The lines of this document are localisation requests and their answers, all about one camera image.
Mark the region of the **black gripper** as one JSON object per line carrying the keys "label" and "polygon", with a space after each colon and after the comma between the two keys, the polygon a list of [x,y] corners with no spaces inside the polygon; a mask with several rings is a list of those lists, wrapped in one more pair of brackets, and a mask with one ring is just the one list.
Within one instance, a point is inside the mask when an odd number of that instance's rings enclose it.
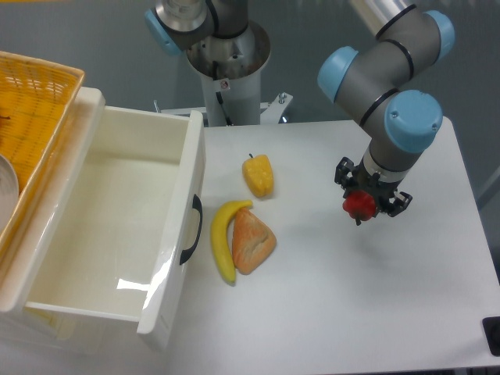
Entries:
{"label": "black gripper", "polygon": [[345,191],[346,198],[351,191],[362,190],[373,196],[378,209],[386,209],[390,217],[395,217],[406,211],[413,197],[404,192],[397,191],[397,182],[383,182],[378,173],[370,175],[364,165],[358,166],[347,157],[343,157],[337,164],[334,182]]}

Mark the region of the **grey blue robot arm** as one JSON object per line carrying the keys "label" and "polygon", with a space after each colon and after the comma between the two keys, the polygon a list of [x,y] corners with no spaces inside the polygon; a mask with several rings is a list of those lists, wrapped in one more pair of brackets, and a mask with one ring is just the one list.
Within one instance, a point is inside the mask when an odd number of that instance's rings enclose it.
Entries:
{"label": "grey blue robot arm", "polygon": [[[357,222],[397,216],[412,198],[399,185],[432,144],[443,113],[429,94],[403,85],[446,56],[451,20],[412,1],[354,1],[377,40],[368,52],[342,47],[320,67],[317,83],[370,136],[359,163],[343,158],[334,180],[344,210]],[[248,18],[245,1],[159,1],[145,22],[161,49],[185,54],[202,81],[211,126],[261,121],[260,73],[270,57],[266,32]]]}

